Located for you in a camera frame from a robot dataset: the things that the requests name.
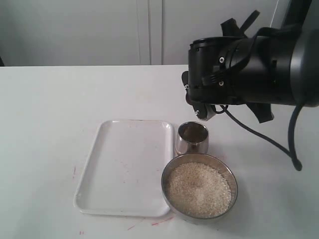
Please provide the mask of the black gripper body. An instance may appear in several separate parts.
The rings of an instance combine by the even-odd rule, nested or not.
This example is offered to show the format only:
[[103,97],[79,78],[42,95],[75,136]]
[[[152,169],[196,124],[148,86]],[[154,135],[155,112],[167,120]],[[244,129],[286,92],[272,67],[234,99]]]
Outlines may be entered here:
[[195,40],[188,51],[188,70],[182,74],[186,102],[247,105],[260,123],[273,120],[266,86],[274,75],[274,60],[267,49],[270,39],[258,30],[249,38],[245,31],[259,16],[253,11],[238,27],[230,18],[221,24],[221,37]]

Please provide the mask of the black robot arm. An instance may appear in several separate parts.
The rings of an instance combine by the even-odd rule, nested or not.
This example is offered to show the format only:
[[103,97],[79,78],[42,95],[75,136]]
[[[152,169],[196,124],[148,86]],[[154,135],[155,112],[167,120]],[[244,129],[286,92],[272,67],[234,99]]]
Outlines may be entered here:
[[260,123],[271,121],[273,104],[317,107],[319,104],[319,32],[299,25],[245,31],[254,11],[238,26],[221,24],[222,36],[195,40],[182,74],[186,101],[201,120],[217,114],[217,105],[247,105]]

